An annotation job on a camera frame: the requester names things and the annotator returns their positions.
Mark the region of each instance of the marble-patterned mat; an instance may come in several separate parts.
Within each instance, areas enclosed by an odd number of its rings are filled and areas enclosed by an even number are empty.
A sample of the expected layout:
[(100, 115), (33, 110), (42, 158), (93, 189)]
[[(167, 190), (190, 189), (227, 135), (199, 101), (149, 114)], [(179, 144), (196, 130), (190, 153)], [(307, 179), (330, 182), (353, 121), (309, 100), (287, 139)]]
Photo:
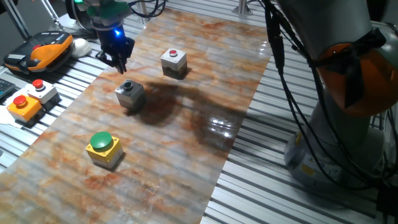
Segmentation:
[[(187, 53), (184, 80), (160, 56)], [(270, 59), (266, 30), (166, 10), (136, 39), (127, 73), (107, 68), (6, 171), (0, 223), (198, 223)], [(144, 85), (129, 113), (114, 90)], [(85, 147), (98, 131), (121, 140), (113, 170)]]

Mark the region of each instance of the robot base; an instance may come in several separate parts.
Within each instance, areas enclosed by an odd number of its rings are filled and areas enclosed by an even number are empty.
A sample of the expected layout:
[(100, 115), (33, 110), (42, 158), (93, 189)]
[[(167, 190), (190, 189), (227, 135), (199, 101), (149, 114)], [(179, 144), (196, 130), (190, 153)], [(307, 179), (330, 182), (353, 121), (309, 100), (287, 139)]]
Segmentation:
[[(368, 136), (363, 145), (356, 150), (363, 153), (357, 155), (356, 158), (354, 158), (354, 161), (356, 161), (363, 169), (372, 172), (381, 160), (383, 139), (382, 131), (369, 129)], [(346, 161), (345, 157), (340, 153), (334, 153), (334, 155), (331, 153), (340, 152), (338, 146), (329, 145), (322, 140), (321, 143), (323, 147), (332, 154), (335, 159), (337, 159), (337, 161), (342, 163), (345, 167), (352, 168), (352, 166), (348, 165), (348, 161)], [(347, 173), (344, 169), (327, 158), (324, 153), (320, 153), (322, 150), (317, 143), (312, 142), (311, 146), (315, 151), (323, 170), (333, 178), (333, 180), (350, 187), (363, 186), (363, 183), (360, 180), (352, 177), (351, 174)], [(340, 189), (339, 186), (332, 183), (322, 174), (308, 149), (308, 145), (301, 136), (301, 133), (297, 133), (288, 142), (284, 157), (287, 168), (292, 176), (304, 186), (320, 192), (336, 192)]]
[[(352, 160), (367, 172), (374, 172), (382, 160), (384, 132), (369, 128), (370, 118), (344, 114), (328, 95), (326, 105), (331, 123), (346, 146)], [(309, 121), (323, 148), (341, 165), (355, 173), (345, 154), (337, 145), (318, 102)], [(307, 139), (323, 170), (336, 182), (348, 187), (362, 187), (363, 183), (335, 164), (321, 149), (314, 135), (305, 129)], [(334, 192), (341, 187), (332, 183), (318, 167), (308, 145), (299, 132), (288, 142), (284, 159), (292, 176), (301, 184), (321, 192)]]

